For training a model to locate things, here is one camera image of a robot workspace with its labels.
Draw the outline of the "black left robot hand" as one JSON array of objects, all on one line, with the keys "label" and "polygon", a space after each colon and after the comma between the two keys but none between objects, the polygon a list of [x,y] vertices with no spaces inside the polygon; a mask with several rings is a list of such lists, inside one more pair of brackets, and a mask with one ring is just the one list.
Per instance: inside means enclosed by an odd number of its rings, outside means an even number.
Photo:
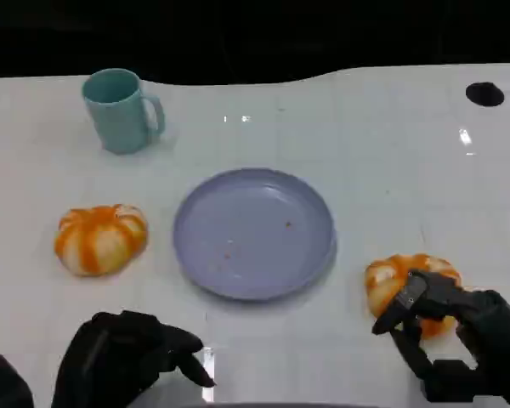
[{"label": "black left robot hand", "polygon": [[126,407],[165,372],[180,370],[194,384],[215,386],[196,358],[195,334],[154,315],[98,312],[72,338],[60,363],[52,407]]}]

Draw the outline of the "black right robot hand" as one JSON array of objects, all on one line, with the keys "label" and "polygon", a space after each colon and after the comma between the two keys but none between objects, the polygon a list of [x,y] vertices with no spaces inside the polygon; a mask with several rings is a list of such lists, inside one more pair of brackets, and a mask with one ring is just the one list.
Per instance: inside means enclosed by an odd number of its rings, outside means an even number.
[{"label": "black right robot hand", "polygon": [[[461,360],[430,360],[421,347],[419,320],[447,316],[457,320],[456,334],[475,368]],[[498,292],[469,292],[450,277],[412,269],[372,332],[390,333],[427,401],[468,403],[477,396],[496,396],[510,405],[510,306]]]}]

